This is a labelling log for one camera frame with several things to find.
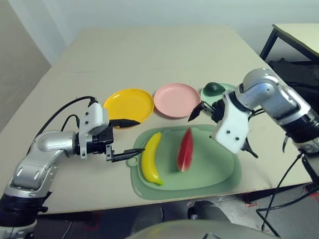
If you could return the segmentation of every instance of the plate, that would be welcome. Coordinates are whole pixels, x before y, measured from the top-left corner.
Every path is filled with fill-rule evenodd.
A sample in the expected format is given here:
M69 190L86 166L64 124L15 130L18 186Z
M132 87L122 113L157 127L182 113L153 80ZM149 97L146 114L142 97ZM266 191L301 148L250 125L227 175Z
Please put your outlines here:
M222 85L226 90L234 90L236 88L235 86L225 84L225 83L219 83L219 84ZM202 101L207 102L211 106L214 102L220 100L223 97L223 94L218 96L207 96L204 94L204 88L203 88L200 92L200 97Z
M153 112L153 97L141 89L124 89L112 94L103 104L109 119L145 121Z
M197 90L182 83L164 85L154 95L156 108L172 118L189 116L199 103L200 95Z
M126 165L131 169L132 187L139 197L147 200L204 197L230 192L240 183L239 159L237 155L232 154L213 139L209 139L215 130L212 125L192 125L193 136L195 136L194 150L197 152L194 154L190 169L186 172L178 171L177 148L188 128L189 125L154 128L143 132L137 138L134 148L142 148L152 135L162 132L155 158L156 168L164 182L162 186L150 183L144 178L141 154L126 161Z

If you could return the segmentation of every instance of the beige table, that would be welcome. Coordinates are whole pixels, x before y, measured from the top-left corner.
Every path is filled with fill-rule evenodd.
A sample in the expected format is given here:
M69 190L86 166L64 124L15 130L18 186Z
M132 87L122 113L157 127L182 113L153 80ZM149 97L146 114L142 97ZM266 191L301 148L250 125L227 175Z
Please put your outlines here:
M260 57L265 60L279 37L315 62L319 62L319 23L273 24Z
M55 66L15 113L0 134L0 190L25 156L36 132L63 104L80 96L96 96L100 103L123 88L141 88L153 94L160 86L183 82L201 89L216 81L238 85L252 69L268 65L228 25L88 29L63 53ZM71 113L81 114L87 102L73 105L48 129L60 129ZM211 124L205 114L192 124ZM139 126L115 129L116 152L132 148L138 135L156 127L186 125L187 118L165 119L156 113ZM238 154L242 180L237 194L273 188L292 163L297 150L266 115L252 119L249 139L259 159ZM67 129L75 130L69 123ZM301 162L283 186L310 182ZM105 162L103 155L87 160L74 156L60 164L46 201L49 212L74 212L155 203L133 191L125 162Z

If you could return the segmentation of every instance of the toy watermelon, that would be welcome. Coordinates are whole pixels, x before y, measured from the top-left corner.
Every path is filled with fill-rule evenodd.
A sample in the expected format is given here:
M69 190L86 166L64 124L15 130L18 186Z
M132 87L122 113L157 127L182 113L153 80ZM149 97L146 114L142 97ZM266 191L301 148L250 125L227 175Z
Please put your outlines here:
M190 168L192 157L193 135L191 133L191 128L188 128L183 136L177 155L176 164L180 172L185 172Z

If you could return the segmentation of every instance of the green plate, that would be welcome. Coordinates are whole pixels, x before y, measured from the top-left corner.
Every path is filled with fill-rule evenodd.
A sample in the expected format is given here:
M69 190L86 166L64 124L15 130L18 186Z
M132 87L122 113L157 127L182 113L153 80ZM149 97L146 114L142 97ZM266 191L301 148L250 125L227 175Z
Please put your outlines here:
M220 85L222 85L226 90L234 90L236 87L229 85L229 84L225 84L225 83L219 83ZM218 96L207 96L204 93L204 89L202 89L200 91L200 98L202 101L207 102L209 105L212 105L214 102L220 100L222 98L223 94L218 95Z
M156 167L163 186L148 182L141 169L141 155L127 161L131 168L131 180L137 195L148 200L205 196L230 191L241 180L240 163L214 140L209 139L214 127L192 125L194 141L193 160L186 172L176 167L177 151L189 126L156 128L142 133L136 140L136 148L144 147L149 138L162 132L156 151Z

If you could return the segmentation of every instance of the banana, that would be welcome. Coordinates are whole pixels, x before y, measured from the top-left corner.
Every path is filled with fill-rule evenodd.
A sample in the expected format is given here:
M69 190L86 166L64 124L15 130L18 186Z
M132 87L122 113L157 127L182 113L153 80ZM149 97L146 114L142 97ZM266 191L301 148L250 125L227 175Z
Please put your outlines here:
M149 182L163 185L155 166L155 153L160 143L160 138L161 132L155 133L146 144L142 154L142 172Z

